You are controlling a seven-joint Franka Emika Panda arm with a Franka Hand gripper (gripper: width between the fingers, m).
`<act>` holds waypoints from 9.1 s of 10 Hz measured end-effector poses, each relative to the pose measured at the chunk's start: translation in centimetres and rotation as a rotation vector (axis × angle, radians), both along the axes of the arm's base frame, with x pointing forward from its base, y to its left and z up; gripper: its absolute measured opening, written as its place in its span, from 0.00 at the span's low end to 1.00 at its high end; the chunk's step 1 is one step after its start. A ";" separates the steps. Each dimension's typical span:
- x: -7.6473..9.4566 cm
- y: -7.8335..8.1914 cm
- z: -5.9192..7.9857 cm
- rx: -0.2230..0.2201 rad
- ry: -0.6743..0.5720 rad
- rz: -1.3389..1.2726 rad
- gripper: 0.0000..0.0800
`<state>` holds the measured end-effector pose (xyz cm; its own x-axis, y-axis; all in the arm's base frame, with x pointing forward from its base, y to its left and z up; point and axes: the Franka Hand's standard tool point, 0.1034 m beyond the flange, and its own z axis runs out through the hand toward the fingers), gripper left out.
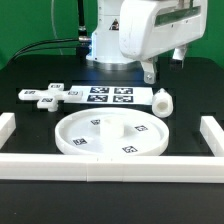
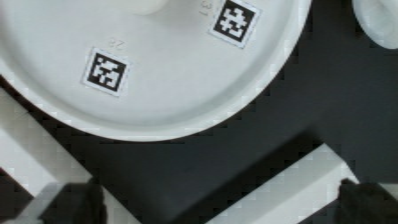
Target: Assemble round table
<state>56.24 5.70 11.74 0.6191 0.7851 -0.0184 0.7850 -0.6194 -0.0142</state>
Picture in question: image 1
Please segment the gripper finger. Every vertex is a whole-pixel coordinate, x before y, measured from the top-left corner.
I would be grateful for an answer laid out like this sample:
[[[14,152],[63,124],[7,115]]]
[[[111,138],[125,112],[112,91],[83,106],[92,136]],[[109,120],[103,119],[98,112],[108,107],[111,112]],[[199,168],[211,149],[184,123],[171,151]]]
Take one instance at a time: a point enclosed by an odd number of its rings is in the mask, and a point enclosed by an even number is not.
[[[186,45],[181,45],[174,49],[174,53],[170,61],[170,66],[173,70],[181,70],[183,68],[186,52]]]
[[[156,82],[157,75],[157,58],[149,58],[141,62],[142,69],[144,71],[144,82],[147,84],[154,84]]]

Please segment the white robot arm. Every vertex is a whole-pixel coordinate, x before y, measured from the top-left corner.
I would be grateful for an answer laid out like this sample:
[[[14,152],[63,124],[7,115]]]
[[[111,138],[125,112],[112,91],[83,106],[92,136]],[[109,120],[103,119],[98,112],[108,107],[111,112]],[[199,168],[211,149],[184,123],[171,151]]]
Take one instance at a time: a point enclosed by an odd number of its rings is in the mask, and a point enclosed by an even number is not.
[[[97,0],[98,24],[87,62],[105,70],[141,65],[144,81],[156,82],[160,54],[184,62],[187,45],[204,35],[208,0]]]

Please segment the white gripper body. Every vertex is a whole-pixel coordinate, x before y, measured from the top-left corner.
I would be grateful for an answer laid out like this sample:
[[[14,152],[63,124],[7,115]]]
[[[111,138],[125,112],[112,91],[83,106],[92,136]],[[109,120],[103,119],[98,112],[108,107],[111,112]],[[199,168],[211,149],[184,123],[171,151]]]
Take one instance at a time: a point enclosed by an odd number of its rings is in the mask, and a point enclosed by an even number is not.
[[[204,0],[124,0],[120,10],[122,54],[144,61],[204,34]]]

